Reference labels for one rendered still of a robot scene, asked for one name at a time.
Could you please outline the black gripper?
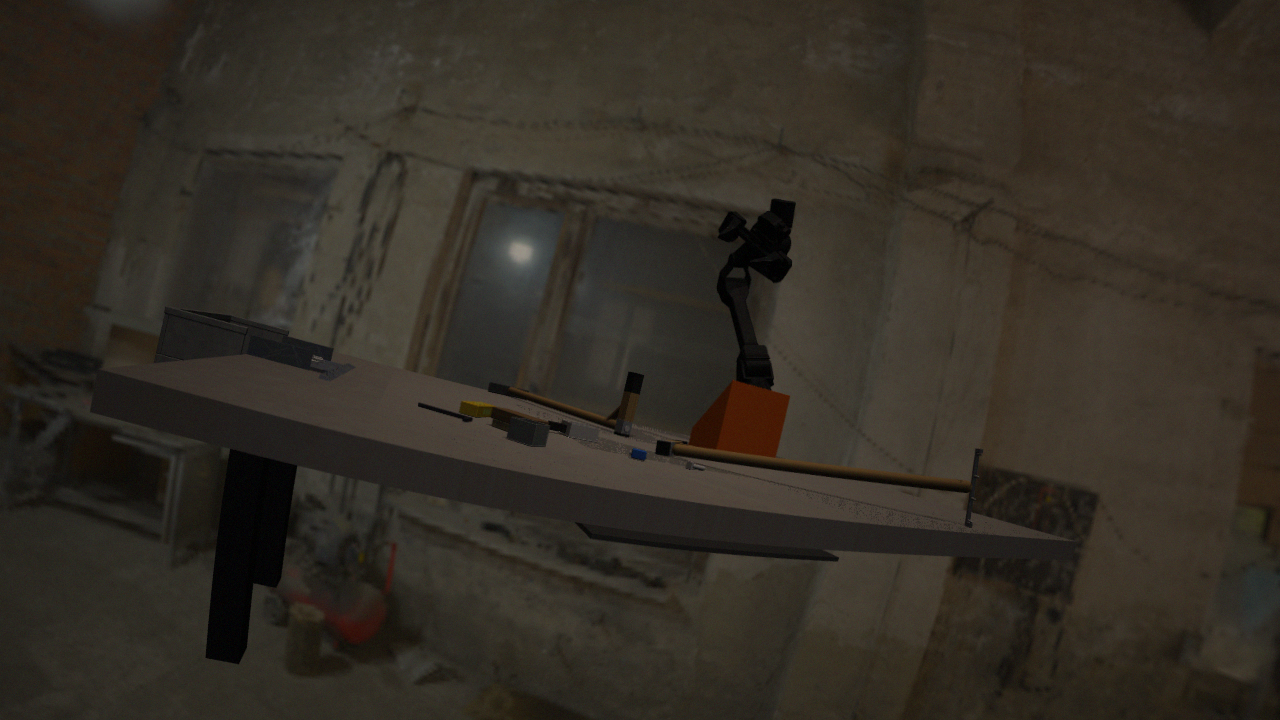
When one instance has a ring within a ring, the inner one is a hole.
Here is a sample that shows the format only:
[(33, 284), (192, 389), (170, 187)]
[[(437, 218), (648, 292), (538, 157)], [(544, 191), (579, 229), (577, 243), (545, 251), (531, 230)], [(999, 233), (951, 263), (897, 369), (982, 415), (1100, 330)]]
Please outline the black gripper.
[(782, 241), (778, 241), (777, 245), (769, 249), (771, 243), (768, 241), (771, 240), (767, 240), (760, 231), (756, 231), (756, 233), (748, 231), (744, 227), (746, 225), (746, 219), (739, 215), (737, 211), (728, 211), (727, 217), (724, 217), (724, 222), (721, 224), (721, 234), (718, 234), (719, 240), (730, 242), (737, 240), (740, 236), (748, 243), (745, 250), (755, 258), (753, 261), (748, 263), (749, 266), (760, 272), (773, 283), (785, 279), (785, 275), (792, 266), (792, 260), (781, 251)]

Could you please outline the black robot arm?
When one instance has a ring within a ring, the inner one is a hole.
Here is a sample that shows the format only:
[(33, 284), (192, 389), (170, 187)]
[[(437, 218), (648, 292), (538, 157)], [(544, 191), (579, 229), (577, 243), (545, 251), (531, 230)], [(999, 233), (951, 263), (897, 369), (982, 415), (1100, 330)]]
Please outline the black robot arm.
[[(791, 249), (788, 234), (792, 231), (795, 206), (795, 201), (771, 199), (771, 211), (765, 211), (758, 217), (758, 222), (750, 232), (756, 233), (756, 231), (760, 231), (767, 240), (773, 242), (768, 241), (771, 243), (769, 249), (777, 245), (778, 241), (782, 241), (781, 251), (787, 256)], [(748, 263), (755, 258), (745, 250), (746, 245), (746, 242), (742, 243), (736, 252), (730, 254), (728, 263), (722, 268), (719, 274), (717, 292), (721, 296), (721, 301), (730, 307), (739, 340), (740, 354), (737, 357), (736, 380), (748, 386), (771, 389), (771, 386), (774, 386), (771, 357), (767, 354), (765, 345), (758, 345), (753, 322), (748, 311), (746, 299), (751, 284)], [(744, 268), (746, 273), (745, 279), (726, 277), (733, 270), (733, 266)]]

